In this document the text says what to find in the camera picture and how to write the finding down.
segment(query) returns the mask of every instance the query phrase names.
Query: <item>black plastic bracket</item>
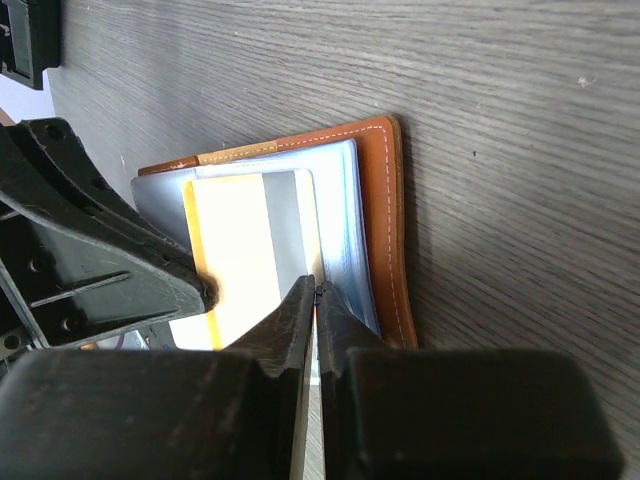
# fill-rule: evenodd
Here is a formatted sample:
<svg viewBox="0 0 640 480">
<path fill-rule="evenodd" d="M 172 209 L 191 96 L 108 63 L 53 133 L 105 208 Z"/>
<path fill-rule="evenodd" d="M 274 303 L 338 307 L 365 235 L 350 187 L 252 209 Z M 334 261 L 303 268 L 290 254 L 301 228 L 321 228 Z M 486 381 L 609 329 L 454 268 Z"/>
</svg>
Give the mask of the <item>black plastic bracket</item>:
<svg viewBox="0 0 640 480">
<path fill-rule="evenodd" d="M 568 357 L 393 349 L 331 283 L 316 292 L 328 480 L 620 478 Z M 313 308 L 301 277 L 222 351 L 26 355 L 0 388 L 0 475 L 303 478 Z"/>
<path fill-rule="evenodd" d="M 37 347 L 204 313 L 214 293 L 191 256 L 107 185 L 61 119 L 0 127 L 0 284 L 0 303 Z"/>
<path fill-rule="evenodd" d="M 0 73 L 42 90 L 42 72 L 60 66 L 60 0 L 0 0 Z"/>
</svg>

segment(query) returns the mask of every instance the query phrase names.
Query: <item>wooden table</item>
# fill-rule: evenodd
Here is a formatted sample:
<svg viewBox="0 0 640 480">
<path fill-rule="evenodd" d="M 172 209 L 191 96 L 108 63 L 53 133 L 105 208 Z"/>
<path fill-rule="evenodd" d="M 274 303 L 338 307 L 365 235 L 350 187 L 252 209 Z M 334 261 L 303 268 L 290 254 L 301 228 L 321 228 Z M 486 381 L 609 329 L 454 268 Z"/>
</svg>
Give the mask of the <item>wooden table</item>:
<svg viewBox="0 0 640 480">
<path fill-rule="evenodd" d="M 421 340 L 568 352 L 640 476 L 640 4 L 65 0 L 57 113 L 139 167 L 383 113 Z"/>
</svg>

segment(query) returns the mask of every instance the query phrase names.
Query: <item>tan leather tab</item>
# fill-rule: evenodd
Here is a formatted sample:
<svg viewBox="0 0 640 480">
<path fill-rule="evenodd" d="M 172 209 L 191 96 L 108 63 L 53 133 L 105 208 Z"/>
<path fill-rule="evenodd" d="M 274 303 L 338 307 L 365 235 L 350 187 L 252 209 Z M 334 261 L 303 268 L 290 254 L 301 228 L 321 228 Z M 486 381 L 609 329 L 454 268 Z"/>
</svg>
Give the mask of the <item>tan leather tab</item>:
<svg viewBox="0 0 640 480">
<path fill-rule="evenodd" d="M 276 153 L 278 145 L 276 141 L 254 143 L 253 145 L 245 145 L 244 147 L 228 148 L 219 152 L 203 153 L 198 155 L 199 165 L 211 165 L 218 163 L 234 162 L 243 158 L 257 157 L 259 155 L 267 155 Z"/>
<path fill-rule="evenodd" d="M 404 178 L 400 126 L 376 117 L 278 142 L 278 151 L 353 138 L 358 144 L 367 256 L 382 338 L 415 348 L 418 339 L 409 305 L 404 263 Z"/>
</svg>

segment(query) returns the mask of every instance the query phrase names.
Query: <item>wallet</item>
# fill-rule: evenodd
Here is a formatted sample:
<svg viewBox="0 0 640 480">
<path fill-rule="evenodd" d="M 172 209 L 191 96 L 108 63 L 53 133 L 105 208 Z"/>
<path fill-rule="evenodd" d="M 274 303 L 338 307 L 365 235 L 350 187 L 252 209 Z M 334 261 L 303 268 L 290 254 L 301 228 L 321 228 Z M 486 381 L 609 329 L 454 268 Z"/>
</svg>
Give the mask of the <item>wallet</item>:
<svg viewBox="0 0 640 480">
<path fill-rule="evenodd" d="M 404 259 L 404 178 L 400 125 L 382 116 L 244 147 L 203 153 L 138 171 L 149 175 L 226 163 L 353 138 L 357 144 L 369 274 L 383 340 L 417 348 Z"/>
</svg>

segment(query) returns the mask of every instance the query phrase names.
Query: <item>tabletop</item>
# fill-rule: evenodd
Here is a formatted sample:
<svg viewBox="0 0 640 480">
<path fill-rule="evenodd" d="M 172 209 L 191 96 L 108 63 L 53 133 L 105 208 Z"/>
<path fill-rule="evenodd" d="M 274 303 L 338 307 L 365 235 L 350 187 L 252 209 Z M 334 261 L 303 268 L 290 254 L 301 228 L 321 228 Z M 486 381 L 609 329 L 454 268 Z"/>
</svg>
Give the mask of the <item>tabletop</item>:
<svg viewBox="0 0 640 480">
<path fill-rule="evenodd" d="M 640 4 L 65 0 L 56 112 L 139 167 L 402 123 L 426 348 L 569 353 L 640 476 Z"/>
</svg>

